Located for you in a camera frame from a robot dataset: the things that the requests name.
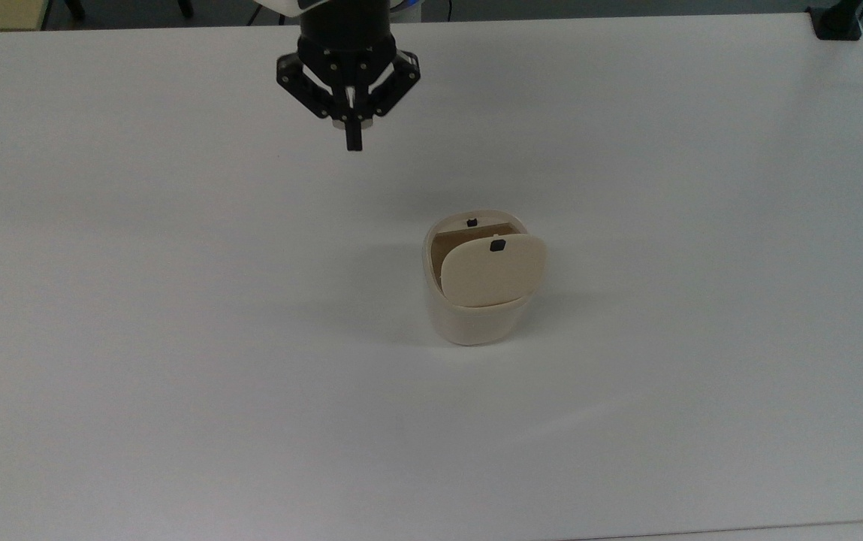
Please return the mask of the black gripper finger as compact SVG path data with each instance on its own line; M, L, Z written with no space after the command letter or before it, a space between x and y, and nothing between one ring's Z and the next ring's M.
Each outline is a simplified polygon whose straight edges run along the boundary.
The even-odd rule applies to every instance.
M291 97L297 100L318 119L337 121L346 138L346 149L355 151L355 113L348 89L338 85L326 88L315 82L306 72L306 65L297 53L276 60L276 81Z
M365 125L373 121L374 116L383 117L390 113L421 79L420 59L409 51L397 51L391 68L391 73L368 92L363 109L355 113L355 152L363 149L362 132Z

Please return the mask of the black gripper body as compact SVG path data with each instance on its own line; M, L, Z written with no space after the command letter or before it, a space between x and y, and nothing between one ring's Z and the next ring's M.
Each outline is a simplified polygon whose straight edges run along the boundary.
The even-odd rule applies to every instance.
M389 1L298 2L298 58L307 74L330 88L339 84L360 112L368 92L392 71L398 47Z

